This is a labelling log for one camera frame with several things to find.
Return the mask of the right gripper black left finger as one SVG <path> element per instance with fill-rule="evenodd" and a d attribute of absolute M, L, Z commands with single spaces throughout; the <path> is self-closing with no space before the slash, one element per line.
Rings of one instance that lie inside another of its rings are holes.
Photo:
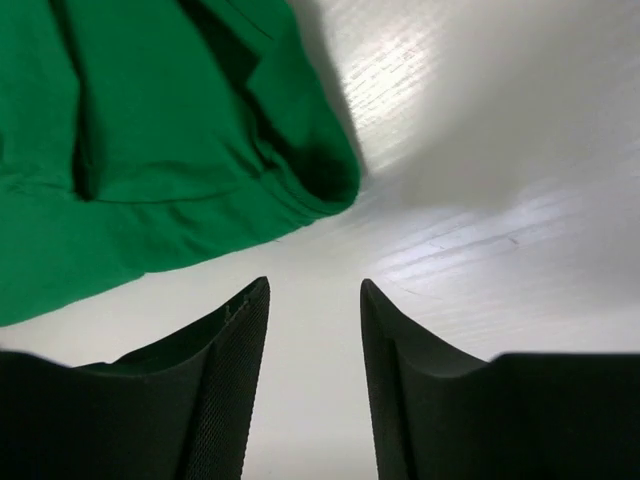
<path fill-rule="evenodd" d="M 112 363 L 1 354 L 5 479 L 238 479 L 267 333 L 258 278 Z"/>

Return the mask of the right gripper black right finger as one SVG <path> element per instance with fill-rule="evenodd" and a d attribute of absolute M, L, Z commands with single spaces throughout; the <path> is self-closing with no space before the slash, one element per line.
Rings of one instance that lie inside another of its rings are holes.
<path fill-rule="evenodd" d="M 370 280 L 361 334 L 382 479 L 635 479 L 635 354 L 483 361 L 402 313 Z"/>

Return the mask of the green t shirt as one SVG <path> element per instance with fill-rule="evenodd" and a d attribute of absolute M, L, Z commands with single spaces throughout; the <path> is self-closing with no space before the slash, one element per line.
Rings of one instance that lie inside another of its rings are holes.
<path fill-rule="evenodd" d="M 1 5 L 1 322 L 339 214 L 359 162 L 285 1 Z"/>

